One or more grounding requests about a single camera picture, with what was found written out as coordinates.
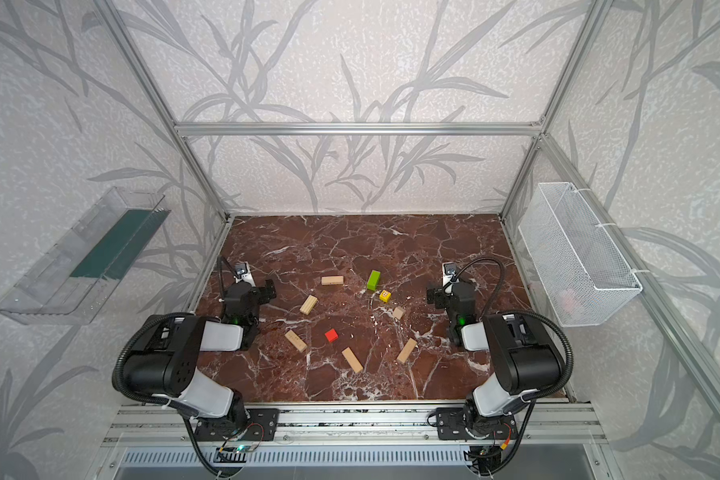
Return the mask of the natural wood block top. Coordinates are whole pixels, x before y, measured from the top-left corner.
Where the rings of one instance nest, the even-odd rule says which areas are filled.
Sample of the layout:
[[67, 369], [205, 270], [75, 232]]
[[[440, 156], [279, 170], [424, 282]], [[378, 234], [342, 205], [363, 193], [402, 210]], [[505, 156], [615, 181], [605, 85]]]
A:
[[343, 276], [324, 276], [321, 278], [321, 284], [324, 286], [343, 285]]

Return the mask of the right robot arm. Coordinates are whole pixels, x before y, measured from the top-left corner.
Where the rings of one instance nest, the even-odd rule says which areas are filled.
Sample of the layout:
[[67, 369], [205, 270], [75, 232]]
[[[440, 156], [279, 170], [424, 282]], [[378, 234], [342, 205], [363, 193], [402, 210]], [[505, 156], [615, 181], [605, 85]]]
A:
[[529, 408], [562, 390], [571, 378], [572, 345], [547, 317], [528, 310], [478, 314], [475, 287], [467, 282], [430, 287], [426, 301], [446, 312], [456, 346], [490, 356], [492, 374], [465, 401], [468, 429], [476, 431]]

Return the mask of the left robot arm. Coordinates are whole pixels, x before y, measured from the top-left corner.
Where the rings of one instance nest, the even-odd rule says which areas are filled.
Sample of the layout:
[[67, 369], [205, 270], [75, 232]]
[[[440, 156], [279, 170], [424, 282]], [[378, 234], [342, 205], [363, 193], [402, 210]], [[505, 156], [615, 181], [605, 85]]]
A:
[[260, 307], [276, 297], [271, 279], [262, 287], [239, 281], [223, 294], [220, 317], [149, 316], [119, 354], [113, 387], [131, 400], [172, 407], [186, 419], [245, 427], [249, 414], [242, 395], [203, 374], [198, 360], [203, 352], [250, 349], [259, 333]]

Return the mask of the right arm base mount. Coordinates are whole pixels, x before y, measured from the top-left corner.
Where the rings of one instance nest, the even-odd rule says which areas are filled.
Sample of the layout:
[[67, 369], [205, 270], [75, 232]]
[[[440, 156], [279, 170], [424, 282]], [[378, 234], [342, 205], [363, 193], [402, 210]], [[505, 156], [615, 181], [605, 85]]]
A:
[[512, 415], [486, 417], [467, 406], [437, 408], [426, 422], [437, 430], [439, 440], [507, 442], [518, 436], [518, 425]]

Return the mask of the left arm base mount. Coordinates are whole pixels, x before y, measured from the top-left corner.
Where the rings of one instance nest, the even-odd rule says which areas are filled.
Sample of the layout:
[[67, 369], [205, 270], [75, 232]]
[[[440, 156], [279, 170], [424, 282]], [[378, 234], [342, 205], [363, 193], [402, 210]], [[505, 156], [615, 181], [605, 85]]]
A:
[[194, 436], [200, 442], [222, 441], [273, 441], [280, 410], [277, 408], [247, 409], [234, 418], [199, 418]]

